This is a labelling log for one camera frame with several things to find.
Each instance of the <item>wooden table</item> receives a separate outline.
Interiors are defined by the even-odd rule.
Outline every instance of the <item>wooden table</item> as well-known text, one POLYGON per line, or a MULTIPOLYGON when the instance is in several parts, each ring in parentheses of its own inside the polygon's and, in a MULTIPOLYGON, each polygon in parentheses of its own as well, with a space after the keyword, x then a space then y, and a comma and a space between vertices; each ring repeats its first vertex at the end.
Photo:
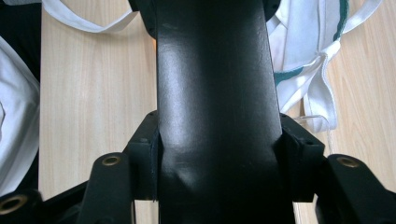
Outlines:
MULTIPOLYGON (((127 1, 64 0, 78 15, 107 24, 127 1)), ((351 10, 362 2, 350 1, 351 10)), ((396 3, 383 5, 342 37, 330 63, 339 126, 333 150, 366 162, 396 191, 396 3)), ((86 34, 43 10, 39 188, 48 199, 88 179, 100 155, 122 151, 156 107, 155 50, 138 16, 124 31, 86 34)), ((153 203, 138 203, 139 223, 158 223, 153 203)))

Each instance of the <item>white strap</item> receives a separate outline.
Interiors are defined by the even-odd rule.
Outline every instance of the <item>white strap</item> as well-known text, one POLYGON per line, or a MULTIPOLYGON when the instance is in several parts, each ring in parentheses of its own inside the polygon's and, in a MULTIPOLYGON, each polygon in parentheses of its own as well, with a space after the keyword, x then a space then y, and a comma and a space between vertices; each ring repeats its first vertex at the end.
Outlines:
POLYGON ((137 12, 128 9, 121 17, 107 26, 100 26, 82 19, 70 10, 61 0, 43 0, 44 9, 56 20, 90 33, 113 33, 124 29, 136 16, 137 12))
POLYGON ((381 5, 382 0, 366 0, 361 8, 346 21, 343 34, 355 29, 360 24, 364 23, 381 5))

